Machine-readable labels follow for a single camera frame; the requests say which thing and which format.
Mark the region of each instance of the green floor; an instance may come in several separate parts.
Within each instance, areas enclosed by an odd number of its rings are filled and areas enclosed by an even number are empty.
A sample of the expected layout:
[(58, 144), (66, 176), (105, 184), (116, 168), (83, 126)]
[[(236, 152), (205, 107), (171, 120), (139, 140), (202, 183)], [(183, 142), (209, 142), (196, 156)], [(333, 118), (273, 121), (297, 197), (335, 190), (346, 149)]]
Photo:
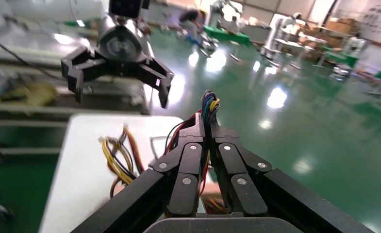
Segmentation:
[[(309, 64), (274, 74), (255, 48), (241, 48), (236, 63), (224, 45), (206, 59), (174, 35), (156, 31), (151, 43), (176, 74), (169, 108), (156, 101), (154, 115), (187, 118), (206, 89), (215, 91), (218, 121), (236, 130), (246, 148), (381, 233), (381, 105), (359, 82), (327, 79)], [(7, 137), (26, 141), (20, 132)], [(56, 161), (16, 158), (0, 166), (1, 203), (16, 214), (0, 232), (37, 232)]]

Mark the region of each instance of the machine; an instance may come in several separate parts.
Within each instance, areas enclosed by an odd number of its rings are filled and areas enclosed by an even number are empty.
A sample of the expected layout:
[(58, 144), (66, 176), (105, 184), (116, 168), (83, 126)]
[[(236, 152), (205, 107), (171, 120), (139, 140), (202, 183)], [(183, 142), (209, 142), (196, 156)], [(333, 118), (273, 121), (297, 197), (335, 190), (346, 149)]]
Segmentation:
[[(235, 10), (238, 14), (242, 14), (233, 4), (230, 0), (217, 0), (212, 5), (210, 5), (210, 12), (209, 16), (206, 17), (205, 25), (211, 27), (211, 28), (218, 28), (220, 27), (221, 23), (224, 23), (224, 13), (222, 12), (223, 7), (226, 5), (229, 5), (231, 8)], [(202, 42), (201, 46), (203, 49), (206, 49), (207, 51), (214, 51), (218, 47), (219, 41), (213, 38), (209, 38), (207, 35), (202, 34)]]
[[(342, 53), (359, 57), (360, 53), (367, 47), (368, 42), (361, 38), (361, 34), (357, 33), (354, 37), (349, 38), (345, 47), (341, 51)], [(353, 68), (347, 64), (338, 64), (333, 68), (332, 76), (340, 81), (344, 81), (353, 71)]]
[(233, 6), (230, 0), (217, 0), (212, 5), (210, 5), (209, 17), (206, 18), (205, 25), (215, 28), (217, 26), (217, 21), (222, 18), (223, 7), (229, 5), (235, 10), (236, 13), (241, 14), (241, 12)]
[(301, 19), (301, 16), (301, 13), (295, 13), (291, 17), (278, 18), (274, 28), (270, 30), (269, 37), (267, 38), (265, 45), (261, 48), (260, 54), (272, 60), (275, 53), (278, 52), (278, 43), (276, 42), (276, 39), (285, 39), (283, 38), (282, 29), (287, 28), (289, 25), (295, 25), (296, 20)]
[[(176, 145), (73, 233), (373, 233), (265, 159), (244, 148), (213, 112), (184, 123)], [(198, 214), (210, 157), (227, 215)], [(156, 220), (163, 214), (164, 220)]]
[(83, 86), (103, 75), (132, 77), (159, 91), (166, 108), (173, 73), (151, 54), (146, 25), (139, 24), (142, 1), (111, 0), (111, 15), (102, 19), (97, 47), (91, 52), (81, 46), (62, 59), (62, 76), (81, 102)]

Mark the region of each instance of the yellow wire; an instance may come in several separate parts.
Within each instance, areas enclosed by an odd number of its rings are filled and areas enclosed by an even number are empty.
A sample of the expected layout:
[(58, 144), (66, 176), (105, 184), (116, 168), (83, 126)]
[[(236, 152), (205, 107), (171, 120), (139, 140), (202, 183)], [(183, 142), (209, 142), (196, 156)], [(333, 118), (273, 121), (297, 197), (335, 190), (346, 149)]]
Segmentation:
[(124, 148), (123, 148), (119, 143), (110, 142), (110, 144), (112, 144), (113, 147), (114, 147), (115, 149), (117, 149), (117, 150), (123, 155), (123, 157), (124, 157), (125, 160), (126, 160), (127, 169), (128, 169), (129, 171), (133, 171), (133, 165), (132, 165), (132, 163), (130, 162), (129, 156), (127, 155), (127, 152), (124, 150)]
[(125, 183), (130, 184), (133, 180), (119, 167), (116, 165), (115, 160), (113, 159), (110, 151), (106, 147), (106, 140), (103, 140), (101, 144), (101, 148), (103, 150), (103, 153), (109, 163), (109, 165), (112, 167), (113, 171), (116, 173), (116, 175), (123, 180)]
[(212, 101), (212, 103), (210, 103), (210, 111), (213, 110), (213, 108), (219, 103), (220, 99), (217, 98), (217, 100), (215, 101)]

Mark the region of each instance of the robotic hand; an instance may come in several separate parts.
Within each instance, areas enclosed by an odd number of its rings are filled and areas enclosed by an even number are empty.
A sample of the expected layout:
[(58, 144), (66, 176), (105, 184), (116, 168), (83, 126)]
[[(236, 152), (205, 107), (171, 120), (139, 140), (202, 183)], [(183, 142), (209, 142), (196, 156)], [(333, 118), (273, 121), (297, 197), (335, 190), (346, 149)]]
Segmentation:
[[(373, 233), (218, 125), (219, 99), (175, 131), (164, 156), (72, 233)], [(209, 161), (228, 215), (197, 213)], [(156, 220), (165, 214), (167, 218)]]
[[(129, 3), (129, 9), (122, 7)], [(159, 91), (160, 104), (166, 108), (173, 73), (149, 52), (149, 29), (137, 20), (143, 4), (143, 0), (111, 0), (112, 16), (102, 19), (94, 51), (79, 47), (62, 59), (62, 76), (77, 102), (82, 99), (85, 82), (111, 75), (136, 78), (148, 84)]]

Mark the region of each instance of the table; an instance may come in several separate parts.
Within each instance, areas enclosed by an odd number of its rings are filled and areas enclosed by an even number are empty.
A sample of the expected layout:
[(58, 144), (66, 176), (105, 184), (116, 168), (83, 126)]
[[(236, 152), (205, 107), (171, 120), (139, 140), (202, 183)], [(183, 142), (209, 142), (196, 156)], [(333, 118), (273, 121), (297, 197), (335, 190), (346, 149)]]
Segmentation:
[[(326, 44), (327, 43), (326, 40), (318, 39), (318, 38), (313, 37), (313, 36), (308, 36), (307, 35), (307, 36), (305, 36), (305, 38), (307, 38), (310, 41), (317, 42), (317, 43), (322, 43), (322, 44)], [(312, 51), (312, 50), (314, 50), (312, 47), (305, 46), (304, 50), (299, 54), (299, 56), (297, 57), (296, 61), (295, 62), (291, 62), (290, 65), (293, 66), (296, 69), (302, 69), (302, 67), (300, 65), (300, 62), (301, 62), (303, 56), (306, 53), (308, 53), (309, 51)]]
[(234, 41), (242, 45), (246, 45), (247, 47), (250, 46), (250, 38), (243, 34), (243, 33), (236, 33), (236, 34), (229, 34), (227, 31), (218, 29), (218, 28), (212, 28), (208, 26), (203, 27), (203, 31), (211, 38), (215, 38), (217, 40), (224, 40), (224, 41)]
[[(123, 125), (127, 124), (147, 168), (154, 159), (150, 137), (167, 136), (180, 122), (180, 118), (168, 116), (73, 116), (67, 127), (39, 233), (71, 232), (109, 200), (115, 175), (107, 168), (99, 137), (118, 137)], [(154, 146), (161, 155), (165, 141), (155, 141)]]
[(354, 68), (356, 63), (358, 62), (359, 58), (355, 56), (348, 55), (343, 52), (337, 52), (332, 48), (325, 47), (323, 46), (322, 49), (325, 52), (325, 54), (320, 58), (320, 61), (315, 67), (323, 67), (323, 62), (325, 61), (326, 58), (330, 58), (336, 62), (340, 62), (342, 64), (346, 64), (350, 66), (351, 68)]
[[(239, 45), (241, 44), (241, 45), (246, 45), (247, 47), (250, 47), (250, 44), (251, 44), (250, 38), (243, 33), (232, 34), (232, 33), (228, 33), (227, 31), (225, 31), (223, 29), (212, 28), (209, 26), (204, 26), (203, 31), (206, 33), (206, 35), (208, 37), (207, 40), (209, 40), (209, 38), (214, 38), (216, 40), (231, 41), (235, 45), (235, 50), (230, 56), (231, 56), (231, 58), (233, 58), (237, 62), (239, 62), (239, 59), (237, 58)], [(205, 56), (210, 57), (203, 50), (202, 50), (202, 53)]]
[(283, 47), (290, 48), (294, 50), (303, 50), (304, 47), (296, 42), (286, 41), (283, 39), (275, 39), (279, 43), (278, 48), (276, 49), (276, 57), (273, 58), (273, 61), (269, 61), (272, 65), (280, 67), (281, 65), (277, 63), (277, 59)]

